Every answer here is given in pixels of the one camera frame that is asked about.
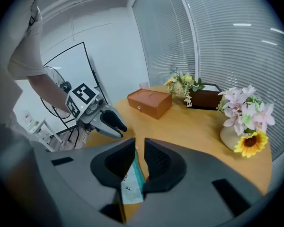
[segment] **white vase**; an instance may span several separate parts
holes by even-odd
[[[242,136],[246,136],[246,134],[237,135],[233,126],[223,127],[220,132],[221,140],[230,150],[235,150],[235,146],[238,144],[238,141],[240,141]]]

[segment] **brown planter box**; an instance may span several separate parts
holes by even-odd
[[[145,89],[129,94],[127,100],[131,107],[155,119],[159,119],[172,105],[170,93]]]
[[[221,90],[215,84],[204,84],[204,86],[215,86],[219,91],[198,90],[194,92],[191,90],[189,95],[191,96],[193,106],[190,108],[216,110],[216,107],[222,99],[222,95],[218,96]]]

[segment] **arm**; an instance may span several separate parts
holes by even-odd
[[[65,105],[67,94],[47,74],[28,76],[27,78],[32,88],[43,100],[69,113]]]

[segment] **wooden table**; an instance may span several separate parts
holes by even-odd
[[[150,90],[167,92],[165,86],[152,87]],[[263,194],[267,192],[272,167],[269,144],[248,159],[232,152],[220,139],[219,133],[227,119],[221,112],[188,109],[177,97],[173,98],[172,107],[159,120],[130,107],[127,98],[116,103],[114,107],[122,115],[128,128],[123,139],[136,138],[139,163],[145,179],[149,173],[144,160],[144,138],[153,138],[211,154],[247,178]],[[113,141],[116,140],[92,131],[86,147]],[[140,204],[124,205],[126,219],[139,209]]]

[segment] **window blinds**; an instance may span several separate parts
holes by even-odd
[[[227,89],[252,84],[274,103],[272,157],[284,151],[284,27],[266,0],[185,0],[194,23],[200,76]]]
[[[136,0],[139,27],[151,86],[163,85],[170,72],[195,74],[191,27],[181,0]]]

